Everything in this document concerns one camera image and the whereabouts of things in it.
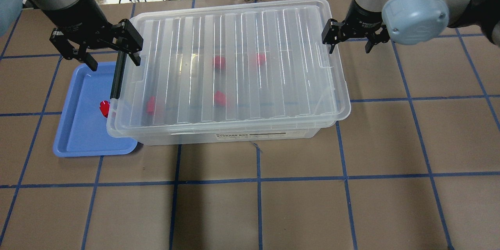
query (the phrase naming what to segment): plastic container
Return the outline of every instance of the plastic container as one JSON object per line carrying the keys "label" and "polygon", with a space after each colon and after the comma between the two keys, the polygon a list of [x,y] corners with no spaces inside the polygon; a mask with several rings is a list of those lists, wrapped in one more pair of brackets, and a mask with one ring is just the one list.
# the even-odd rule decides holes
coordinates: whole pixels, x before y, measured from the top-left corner
{"label": "plastic container", "polygon": [[143,13],[107,130],[145,145],[310,138],[350,113],[325,0]]}

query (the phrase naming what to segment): blue tray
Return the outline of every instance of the blue tray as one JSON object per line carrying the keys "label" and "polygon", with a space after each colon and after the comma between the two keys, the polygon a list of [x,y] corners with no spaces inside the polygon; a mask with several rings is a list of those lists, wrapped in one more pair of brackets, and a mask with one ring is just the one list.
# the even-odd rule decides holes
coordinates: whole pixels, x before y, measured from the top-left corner
{"label": "blue tray", "polygon": [[59,157],[128,154],[137,146],[132,138],[113,138],[99,110],[109,101],[114,62],[99,63],[93,72],[80,65],[73,72],[52,150]]}

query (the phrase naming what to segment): robotic arm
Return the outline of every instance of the robotic arm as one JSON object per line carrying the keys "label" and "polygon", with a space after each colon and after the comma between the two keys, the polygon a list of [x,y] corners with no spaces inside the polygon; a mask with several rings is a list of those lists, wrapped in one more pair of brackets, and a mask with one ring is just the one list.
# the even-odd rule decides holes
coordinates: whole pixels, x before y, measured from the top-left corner
{"label": "robotic arm", "polygon": [[413,45],[435,38],[447,26],[473,24],[500,47],[500,0],[352,0],[345,20],[330,19],[322,35],[330,52],[349,38],[368,38],[369,53],[389,38]]}
{"label": "robotic arm", "polygon": [[[93,71],[97,70],[97,62],[87,53],[87,49],[109,47],[117,50],[118,60],[125,62],[130,56],[135,65],[140,65],[138,55],[143,48],[143,38],[128,19],[118,24],[107,21],[104,13],[95,0],[30,0],[57,26],[50,36],[56,49],[70,60],[76,58]],[[5,11],[0,17],[0,35],[19,15],[22,0],[0,0]]]}

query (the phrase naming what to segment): storage box label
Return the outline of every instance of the storage box label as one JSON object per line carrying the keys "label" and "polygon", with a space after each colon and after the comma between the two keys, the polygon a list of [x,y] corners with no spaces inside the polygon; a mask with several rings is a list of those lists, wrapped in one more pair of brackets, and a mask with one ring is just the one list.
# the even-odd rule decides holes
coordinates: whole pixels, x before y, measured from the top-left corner
{"label": "storage box label", "polygon": [[263,139],[281,139],[281,138],[303,138],[307,130],[281,131],[281,132],[262,132],[262,133],[234,133],[234,134],[216,134],[217,140],[263,140]]}

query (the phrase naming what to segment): black cylinder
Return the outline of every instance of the black cylinder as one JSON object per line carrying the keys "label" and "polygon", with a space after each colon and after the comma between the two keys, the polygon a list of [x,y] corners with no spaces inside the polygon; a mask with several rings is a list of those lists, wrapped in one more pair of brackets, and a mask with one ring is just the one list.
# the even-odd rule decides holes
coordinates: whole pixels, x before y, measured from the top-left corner
{"label": "black cylinder", "polygon": [[382,25],[382,13],[367,11],[359,6],[356,1],[352,1],[345,16],[345,24],[349,28],[343,32],[352,38],[364,38],[368,33],[380,29]]}
{"label": "black cylinder", "polygon": [[69,40],[78,44],[95,36],[102,26],[111,25],[95,0],[79,0],[67,8],[43,13]]}

